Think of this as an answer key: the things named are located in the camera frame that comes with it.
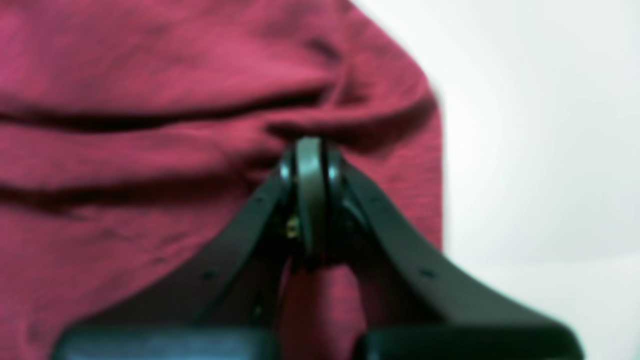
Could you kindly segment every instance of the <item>white wall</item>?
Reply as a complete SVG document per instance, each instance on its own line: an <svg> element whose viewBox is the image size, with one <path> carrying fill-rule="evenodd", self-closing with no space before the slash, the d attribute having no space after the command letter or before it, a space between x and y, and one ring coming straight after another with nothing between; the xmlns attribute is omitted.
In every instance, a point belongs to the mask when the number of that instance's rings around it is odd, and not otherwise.
<svg viewBox="0 0 640 360"><path fill-rule="evenodd" d="M356 3L444 106L447 255L640 360L640 1Z"/></svg>

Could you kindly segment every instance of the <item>white background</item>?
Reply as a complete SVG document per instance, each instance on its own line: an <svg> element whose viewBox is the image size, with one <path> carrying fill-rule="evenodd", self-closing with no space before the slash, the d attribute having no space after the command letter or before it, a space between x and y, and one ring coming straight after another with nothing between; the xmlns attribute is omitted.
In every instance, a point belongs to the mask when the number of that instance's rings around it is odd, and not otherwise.
<svg viewBox="0 0 640 360"><path fill-rule="evenodd" d="M356 3L444 108L446 254L640 360L640 1Z"/></svg>

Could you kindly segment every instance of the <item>red cloth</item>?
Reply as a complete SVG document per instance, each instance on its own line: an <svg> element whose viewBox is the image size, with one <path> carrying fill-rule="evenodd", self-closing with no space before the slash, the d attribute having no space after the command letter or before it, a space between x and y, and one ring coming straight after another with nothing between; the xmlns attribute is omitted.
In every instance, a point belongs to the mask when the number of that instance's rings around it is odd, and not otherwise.
<svg viewBox="0 0 640 360"><path fill-rule="evenodd" d="M440 246L440 114L343 0L0 3L0 360L170 272L294 139L338 142ZM287 359L347 359L353 276L291 280Z"/></svg>

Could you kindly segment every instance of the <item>hole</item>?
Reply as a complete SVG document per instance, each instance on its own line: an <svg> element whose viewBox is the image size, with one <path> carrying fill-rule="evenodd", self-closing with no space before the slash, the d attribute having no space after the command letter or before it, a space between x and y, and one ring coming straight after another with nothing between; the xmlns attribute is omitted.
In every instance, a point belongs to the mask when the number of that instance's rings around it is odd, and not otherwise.
<svg viewBox="0 0 640 360"><path fill-rule="evenodd" d="M211 280L214 277L218 276L219 273L220 272L216 268L209 269L202 274L202 280L204 281Z"/></svg>
<svg viewBox="0 0 640 360"><path fill-rule="evenodd" d="M424 269L424 268L420 269L419 273L420 273L420 276L426 277L427 279L433 279L436 277L436 274L429 269Z"/></svg>

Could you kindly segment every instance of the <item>red fabric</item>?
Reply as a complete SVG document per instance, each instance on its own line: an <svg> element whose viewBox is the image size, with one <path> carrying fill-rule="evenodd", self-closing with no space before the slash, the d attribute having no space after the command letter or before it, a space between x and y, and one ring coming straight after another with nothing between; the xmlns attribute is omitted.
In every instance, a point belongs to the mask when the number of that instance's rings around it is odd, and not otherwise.
<svg viewBox="0 0 640 360"><path fill-rule="evenodd" d="M348 2L0 2L0 359L181 264L303 135L440 245L433 94ZM364 326L346 268L291 280L287 359L347 359Z"/></svg>

